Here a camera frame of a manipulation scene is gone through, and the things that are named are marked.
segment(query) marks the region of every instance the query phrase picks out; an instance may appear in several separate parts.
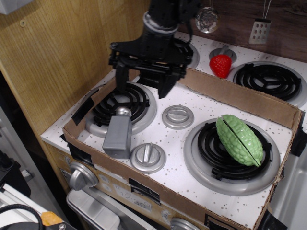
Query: green toy vegetable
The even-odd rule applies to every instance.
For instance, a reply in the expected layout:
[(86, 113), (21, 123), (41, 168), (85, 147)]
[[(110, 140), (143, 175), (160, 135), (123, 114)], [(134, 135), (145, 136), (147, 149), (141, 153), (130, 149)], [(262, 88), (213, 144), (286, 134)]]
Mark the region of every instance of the green toy vegetable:
[(216, 121), (217, 134), (228, 153), (246, 166), (261, 165), (262, 144), (255, 133), (239, 118), (222, 115)]

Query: hanging grater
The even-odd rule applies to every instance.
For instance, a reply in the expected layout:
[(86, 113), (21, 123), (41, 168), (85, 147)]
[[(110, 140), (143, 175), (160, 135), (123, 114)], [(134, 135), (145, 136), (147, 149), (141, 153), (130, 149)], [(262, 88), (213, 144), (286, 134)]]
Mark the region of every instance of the hanging grater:
[(271, 21), (268, 19), (255, 19), (253, 29), (250, 33), (250, 44), (265, 44), (267, 42)]

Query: cardboard tray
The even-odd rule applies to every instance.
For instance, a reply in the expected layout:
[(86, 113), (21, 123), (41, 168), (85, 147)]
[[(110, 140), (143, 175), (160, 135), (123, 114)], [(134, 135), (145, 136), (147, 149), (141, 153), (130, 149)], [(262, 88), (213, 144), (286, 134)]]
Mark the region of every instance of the cardboard tray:
[[(131, 70), (130, 79), (134, 79), (138, 74), (139, 73), (137, 71)], [(297, 107), (290, 105), (289, 103), (276, 97), (236, 85), (225, 79), (208, 75), (194, 69), (188, 69), (186, 77), (181, 79), (179, 82), (217, 101), (229, 104), (233, 107), (260, 116), (264, 119), (271, 120), (292, 130), (292, 136), (286, 155), (273, 182), (273, 186), (269, 192), (265, 206), (263, 206), (257, 223), (253, 228), (257, 229), (260, 225), (262, 217), (268, 208), (270, 200), (273, 196), (274, 189), (282, 178), (283, 167), (290, 152), (295, 134), (299, 128), (303, 112)], [(156, 182), (147, 175), (144, 175), (134, 168), (131, 168), (119, 162), (118, 160), (109, 157), (108, 155), (82, 143), (77, 139), (79, 134), (85, 129), (85, 115), (91, 111), (112, 90), (114, 90), (115, 87), (116, 82), (113, 78), (105, 86), (101, 87), (94, 95), (92, 95), (80, 107), (80, 109), (71, 118), (71, 120), (64, 126), (63, 132), (70, 148), (75, 148), (80, 152), (87, 153), (91, 162), (94, 162), (102, 168), (121, 176), (124, 180), (128, 181), (129, 178), (132, 178), (140, 184), (157, 192), (161, 201), (166, 202), (169, 206), (173, 207), (181, 213), (185, 213), (186, 215), (201, 223), (205, 222), (206, 215), (210, 215), (214, 219), (225, 223), (227, 226), (231, 226), (234, 229), (247, 230), (248, 228), (245, 226), (211, 212), (207, 208), (188, 200), (182, 195)]]

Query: wooden wall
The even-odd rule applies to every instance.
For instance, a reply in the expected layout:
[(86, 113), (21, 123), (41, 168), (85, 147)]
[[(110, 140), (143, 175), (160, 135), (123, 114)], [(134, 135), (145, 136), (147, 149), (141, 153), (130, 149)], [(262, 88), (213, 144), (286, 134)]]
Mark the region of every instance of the wooden wall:
[[(211, 2), (221, 17), (219, 28), (213, 33), (204, 34), (192, 22), (195, 35), (307, 62), (307, 0), (271, 1), (267, 14), (271, 28), (264, 45), (248, 43), (255, 19), (262, 18), (264, 0)], [(202, 0), (202, 3), (204, 7), (209, 6), (208, 0)]]
[(148, 0), (35, 0), (0, 15), (0, 70), (66, 191), (40, 135), (111, 71), (109, 44), (142, 33)]

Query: toy strawberry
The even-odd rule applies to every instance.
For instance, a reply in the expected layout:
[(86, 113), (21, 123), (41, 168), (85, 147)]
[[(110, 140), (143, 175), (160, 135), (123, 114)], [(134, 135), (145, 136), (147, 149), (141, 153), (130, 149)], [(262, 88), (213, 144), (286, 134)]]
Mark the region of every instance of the toy strawberry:
[(231, 58), (225, 54), (219, 54), (211, 58), (209, 66), (215, 76), (227, 78), (231, 68)]

